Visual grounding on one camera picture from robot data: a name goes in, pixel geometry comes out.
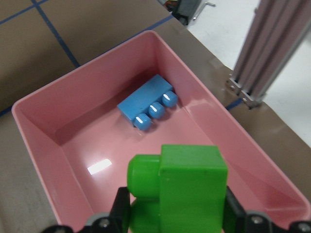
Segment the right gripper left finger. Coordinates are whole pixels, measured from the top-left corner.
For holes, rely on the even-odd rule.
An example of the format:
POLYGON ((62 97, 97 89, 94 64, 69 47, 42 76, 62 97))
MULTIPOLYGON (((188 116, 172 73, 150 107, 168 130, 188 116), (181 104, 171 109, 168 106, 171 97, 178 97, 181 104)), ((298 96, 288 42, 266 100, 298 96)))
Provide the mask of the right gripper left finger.
POLYGON ((116 233, 127 233, 131 215, 130 193, 127 187, 120 187, 110 210, 110 222, 116 233))

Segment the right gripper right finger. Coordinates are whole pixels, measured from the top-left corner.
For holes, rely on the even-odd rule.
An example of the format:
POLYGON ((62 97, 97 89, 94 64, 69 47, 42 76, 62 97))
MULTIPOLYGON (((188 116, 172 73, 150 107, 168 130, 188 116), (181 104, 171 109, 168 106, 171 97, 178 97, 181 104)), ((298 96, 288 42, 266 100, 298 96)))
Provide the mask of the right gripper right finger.
POLYGON ((229 186, 226 187, 222 229, 225 233, 245 232, 246 211, 229 186))

